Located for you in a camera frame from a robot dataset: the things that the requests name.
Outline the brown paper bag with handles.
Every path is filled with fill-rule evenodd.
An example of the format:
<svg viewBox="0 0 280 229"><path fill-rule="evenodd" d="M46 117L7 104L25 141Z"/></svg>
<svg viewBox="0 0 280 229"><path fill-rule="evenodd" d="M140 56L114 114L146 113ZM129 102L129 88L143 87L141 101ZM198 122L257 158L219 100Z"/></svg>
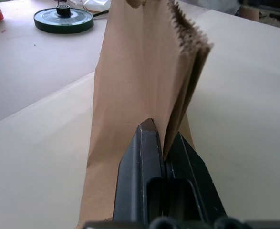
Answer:
<svg viewBox="0 0 280 229"><path fill-rule="evenodd" d="M119 162L148 118L167 157L212 44L175 0L112 0L94 74L79 222L111 218Z"/></svg>

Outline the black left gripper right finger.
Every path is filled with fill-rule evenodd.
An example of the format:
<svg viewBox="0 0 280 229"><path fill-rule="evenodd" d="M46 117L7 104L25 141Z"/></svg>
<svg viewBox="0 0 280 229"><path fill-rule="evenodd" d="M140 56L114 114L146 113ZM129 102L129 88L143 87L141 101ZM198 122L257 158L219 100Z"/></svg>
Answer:
<svg viewBox="0 0 280 229"><path fill-rule="evenodd" d="M174 139L165 166L169 217L215 222L227 215L205 162L180 133Z"/></svg>

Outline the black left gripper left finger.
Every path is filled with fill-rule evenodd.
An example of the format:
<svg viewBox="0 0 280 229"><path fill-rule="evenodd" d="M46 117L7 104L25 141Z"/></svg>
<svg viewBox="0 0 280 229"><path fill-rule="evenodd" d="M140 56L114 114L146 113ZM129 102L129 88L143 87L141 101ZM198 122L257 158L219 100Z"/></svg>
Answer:
<svg viewBox="0 0 280 229"><path fill-rule="evenodd" d="M159 134L153 120L146 119L119 164L113 220L149 224L161 216L164 177Z"/></svg>

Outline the white crumpled plastic bag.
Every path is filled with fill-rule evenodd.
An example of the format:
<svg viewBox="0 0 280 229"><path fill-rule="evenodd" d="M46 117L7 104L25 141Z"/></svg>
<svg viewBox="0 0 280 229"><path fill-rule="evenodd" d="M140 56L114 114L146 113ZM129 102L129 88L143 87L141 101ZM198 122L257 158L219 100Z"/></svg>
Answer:
<svg viewBox="0 0 280 229"><path fill-rule="evenodd" d="M112 0L68 0L78 8L91 13L100 13L109 10Z"/></svg>

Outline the dark green round kettle base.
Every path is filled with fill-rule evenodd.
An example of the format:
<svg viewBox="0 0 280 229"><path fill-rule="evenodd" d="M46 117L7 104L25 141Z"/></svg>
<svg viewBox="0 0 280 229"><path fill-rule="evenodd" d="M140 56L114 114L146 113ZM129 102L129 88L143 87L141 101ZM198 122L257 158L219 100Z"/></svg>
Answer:
<svg viewBox="0 0 280 229"><path fill-rule="evenodd" d="M94 26L93 15L87 11L60 4L36 12L33 16L36 28L47 33L81 33Z"/></svg>

